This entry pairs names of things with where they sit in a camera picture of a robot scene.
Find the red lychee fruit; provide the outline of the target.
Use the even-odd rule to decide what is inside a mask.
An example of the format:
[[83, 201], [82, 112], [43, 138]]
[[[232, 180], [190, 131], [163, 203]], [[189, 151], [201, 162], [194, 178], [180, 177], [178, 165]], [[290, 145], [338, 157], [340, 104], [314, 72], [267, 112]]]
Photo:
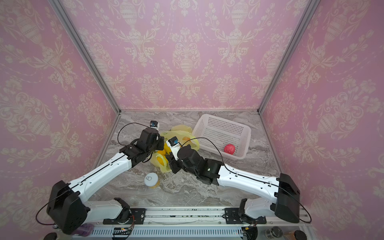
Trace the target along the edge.
[[233, 155], [236, 152], [236, 147], [232, 144], [228, 144], [224, 147], [224, 152]]

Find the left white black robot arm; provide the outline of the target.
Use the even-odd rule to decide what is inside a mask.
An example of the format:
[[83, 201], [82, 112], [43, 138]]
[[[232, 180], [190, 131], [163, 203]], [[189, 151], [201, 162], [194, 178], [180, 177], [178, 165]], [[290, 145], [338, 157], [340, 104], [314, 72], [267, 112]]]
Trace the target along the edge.
[[64, 234], [71, 235], [83, 224], [101, 220], [119, 224], [130, 221], [130, 206], [121, 198], [96, 202], [90, 198], [121, 173], [144, 163], [155, 151], [164, 149], [164, 137], [159, 134], [156, 124], [152, 121], [138, 139], [91, 172], [69, 183], [59, 181], [52, 187], [47, 214]]

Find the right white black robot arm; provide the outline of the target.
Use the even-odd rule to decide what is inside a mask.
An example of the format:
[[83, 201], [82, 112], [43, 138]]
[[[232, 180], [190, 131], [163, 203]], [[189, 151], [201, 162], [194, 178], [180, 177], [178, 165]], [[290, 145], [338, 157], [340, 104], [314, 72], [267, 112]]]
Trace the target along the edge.
[[257, 195], [267, 202], [263, 208], [283, 221], [300, 222], [300, 190], [287, 174], [267, 177], [233, 168], [223, 161], [205, 159], [191, 146], [177, 144], [171, 149], [169, 165], [174, 174], [183, 170], [206, 185], [236, 188]]

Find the yellow banana fruit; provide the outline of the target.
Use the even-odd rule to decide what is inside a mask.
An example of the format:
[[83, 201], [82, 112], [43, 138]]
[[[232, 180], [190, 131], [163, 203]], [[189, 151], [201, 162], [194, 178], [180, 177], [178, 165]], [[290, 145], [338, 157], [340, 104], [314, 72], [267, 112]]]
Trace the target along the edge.
[[156, 156], [156, 163], [159, 168], [166, 168], [168, 165], [168, 160], [164, 155], [158, 154]]

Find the yellow-green plastic bag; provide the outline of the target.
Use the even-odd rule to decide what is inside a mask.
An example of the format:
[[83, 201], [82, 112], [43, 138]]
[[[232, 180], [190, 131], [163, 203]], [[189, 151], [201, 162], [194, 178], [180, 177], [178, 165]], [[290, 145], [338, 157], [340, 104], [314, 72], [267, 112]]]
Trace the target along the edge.
[[200, 143], [198, 140], [192, 140], [195, 138], [193, 135], [193, 130], [191, 127], [186, 125], [177, 125], [171, 128], [170, 131], [165, 131], [160, 133], [161, 137], [164, 137], [164, 150], [155, 151], [150, 159], [150, 163], [155, 167], [159, 168], [162, 173], [171, 172], [171, 158], [172, 158], [172, 150], [169, 146], [168, 140], [172, 138], [177, 138], [178, 143], [174, 144], [173, 141], [171, 143], [176, 146], [190, 146], [193, 150], [198, 151], [200, 149]]

